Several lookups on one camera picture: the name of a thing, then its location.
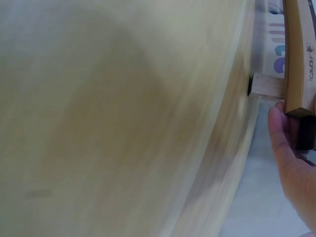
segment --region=finger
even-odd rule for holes
[[[285,134],[286,139],[288,140],[290,147],[293,148],[292,140],[291,140],[291,129],[289,123],[289,117],[284,114],[285,104],[283,102],[276,103],[275,107],[280,110],[281,119],[282,119],[282,127]]]
[[[310,171],[311,167],[303,160],[296,158],[285,137],[281,116],[282,113],[279,108],[272,107],[269,110],[268,124],[272,149],[276,157],[282,183],[284,185],[289,184],[294,188],[300,188],[305,174]]]
[[[291,159],[295,159],[295,155],[284,133],[282,114],[283,112],[281,112],[278,107],[272,107],[268,115],[272,150],[276,156],[279,167],[284,166],[291,161]]]

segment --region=purple design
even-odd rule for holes
[[[285,43],[285,39],[283,38],[273,38],[272,41],[275,43]]]
[[[275,61],[275,71],[277,73],[284,73],[284,69],[283,67],[285,67],[285,58],[278,58]]]
[[[270,35],[285,35],[285,31],[269,31]]]

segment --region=wooden board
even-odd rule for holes
[[[2,1],[0,235],[216,236],[258,106],[245,9]]]
[[[262,1],[256,4],[261,10],[267,6]],[[235,196],[259,108],[258,99],[247,97],[250,72],[262,70],[262,65],[251,67],[252,61],[260,61],[263,52],[259,50],[264,50],[249,47],[257,36],[253,31],[254,9],[255,1],[248,1],[222,106],[172,237],[218,236]]]

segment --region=curved wooden piece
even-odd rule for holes
[[[286,112],[315,115],[316,16],[312,0],[283,0],[286,31]]]

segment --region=wooden block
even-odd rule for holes
[[[287,32],[286,112],[301,118],[315,114],[316,17],[311,0],[283,0],[283,4]]]
[[[255,73],[249,82],[248,95],[264,100],[282,101],[285,96],[284,79]]]

